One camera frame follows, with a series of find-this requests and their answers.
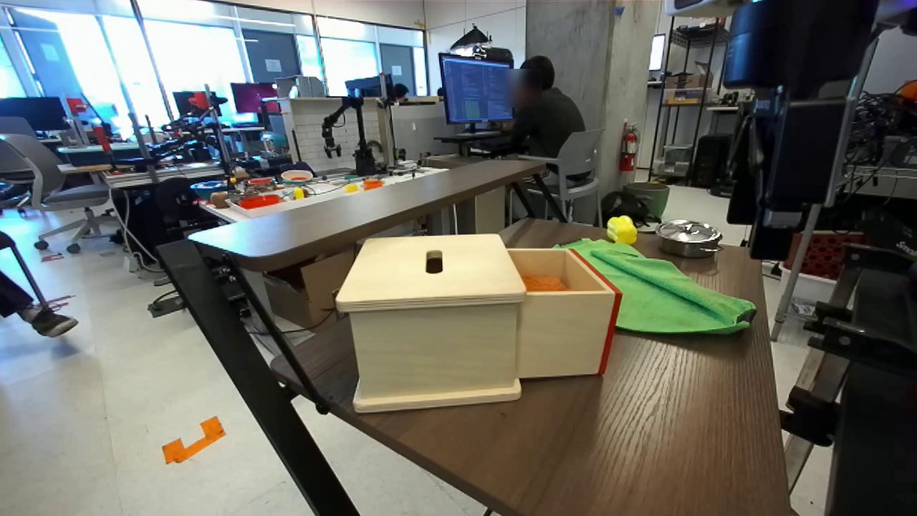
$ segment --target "green cloth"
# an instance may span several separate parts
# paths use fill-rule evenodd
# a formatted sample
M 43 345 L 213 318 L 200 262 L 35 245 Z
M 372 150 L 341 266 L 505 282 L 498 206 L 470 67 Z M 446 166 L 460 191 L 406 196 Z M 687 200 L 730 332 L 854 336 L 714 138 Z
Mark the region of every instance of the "green cloth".
M 632 246 L 611 240 L 569 245 L 618 293 L 618 326 L 652 336 L 728 336 L 743 332 L 753 318 L 753 305 L 693 283 L 670 262 L 652 262 Z

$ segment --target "orange tape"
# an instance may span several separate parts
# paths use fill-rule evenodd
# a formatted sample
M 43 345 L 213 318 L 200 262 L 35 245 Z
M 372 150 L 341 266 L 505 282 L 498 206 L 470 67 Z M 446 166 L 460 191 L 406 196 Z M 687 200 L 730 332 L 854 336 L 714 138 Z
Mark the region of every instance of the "orange tape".
M 180 464 L 180 462 L 198 457 L 204 447 L 208 447 L 208 445 L 215 445 L 215 442 L 220 442 L 225 435 L 225 431 L 223 431 L 217 417 L 204 418 L 200 431 L 204 431 L 204 439 L 191 442 L 190 447 L 180 439 L 167 442 L 164 445 L 167 464 Z

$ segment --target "black shirt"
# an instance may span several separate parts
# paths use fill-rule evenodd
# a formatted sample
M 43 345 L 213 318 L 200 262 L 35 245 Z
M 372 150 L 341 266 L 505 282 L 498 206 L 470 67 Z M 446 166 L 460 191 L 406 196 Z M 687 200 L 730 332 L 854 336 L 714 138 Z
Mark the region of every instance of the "black shirt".
M 525 151 L 556 157 L 574 131 L 585 131 L 579 105 L 559 88 L 529 93 L 518 103 L 515 126 L 493 151 Z

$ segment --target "black table leg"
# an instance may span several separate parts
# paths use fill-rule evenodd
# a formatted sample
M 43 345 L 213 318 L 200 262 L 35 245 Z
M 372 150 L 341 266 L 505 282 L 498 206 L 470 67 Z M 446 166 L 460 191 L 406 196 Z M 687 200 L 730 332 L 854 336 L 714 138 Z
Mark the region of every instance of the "black table leg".
M 539 217 L 539 213 L 533 209 L 533 203 L 525 197 L 525 189 L 518 184 L 509 184 L 509 189 L 515 191 L 518 203 L 525 206 L 526 217 Z
M 164 245 L 157 249 L 164 257 L 164 270 L 168 272 L 175 289 L 182 295 L 204 338 L 220 358 L 234 391 L 248 405 L 256 422 L 261 425 L 263 435 L 276 447 L 278 460 L 283 462 L 309 507 L 319 516 L 357 513 L 334 471 L 320 457 L 320 447 L 309 435 L 306 425 L 298 418 L 291 394 L 280 388 L 276 372 L 266 366 L 237 309 L 228 305 L 223 283 L 215 277 L 215 270 L 205 263 L 200 249 L 182 240 Z
M 556 197 L 554 197 L 554 191 L 546 189 L 544 179 L 542 179 L 542 174 L 533 174 L 533 180 L 536 180 L 536 187 L 542 189 L 542 196 L 544 196 L 551 213 L 556 214 L 556 220 L 568 223 L 568 214 L 565 214 L 565 209 L 556 203 Z

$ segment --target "person's leg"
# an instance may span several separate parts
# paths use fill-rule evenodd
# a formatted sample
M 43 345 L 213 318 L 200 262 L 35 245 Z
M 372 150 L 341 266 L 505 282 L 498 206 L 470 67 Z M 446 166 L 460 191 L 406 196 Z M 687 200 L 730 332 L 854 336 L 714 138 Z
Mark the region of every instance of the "person's leg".
M 51 306 L 35 305 L 22 286 L 16 286 L 9 275 L 0 272 L 0 315 L 9 318 L 11 313 L 29 320 L 35 332 L 48 338 L 58 338 L 78 326 L 74 318 L 61 315 Z

